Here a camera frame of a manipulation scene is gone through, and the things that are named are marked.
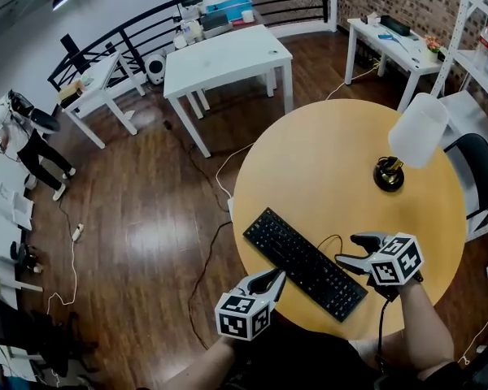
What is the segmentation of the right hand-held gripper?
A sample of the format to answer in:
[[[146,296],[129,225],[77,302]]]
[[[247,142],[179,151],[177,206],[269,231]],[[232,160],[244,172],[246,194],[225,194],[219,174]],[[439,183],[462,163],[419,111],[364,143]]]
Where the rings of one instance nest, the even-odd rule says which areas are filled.
[[[369,275],[367,285],[387,301],[394,301],[400,286],[409,280],[423,281],[420,268],[424,261],[415,236],[398,233],[384,244],[386,237],[383,232],[353,234],[351,241],[372,256],[337,254],[335,262],[353,274]]]

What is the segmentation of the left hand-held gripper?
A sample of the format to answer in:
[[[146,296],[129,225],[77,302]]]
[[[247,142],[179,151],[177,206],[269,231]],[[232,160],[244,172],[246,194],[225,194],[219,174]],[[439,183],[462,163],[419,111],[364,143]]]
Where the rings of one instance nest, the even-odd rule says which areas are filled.
[[[223,293],[215,307],[218,334],[245,341],[258,337],[271,325],[285,282],[285,271],[273,268],[248,275]]]

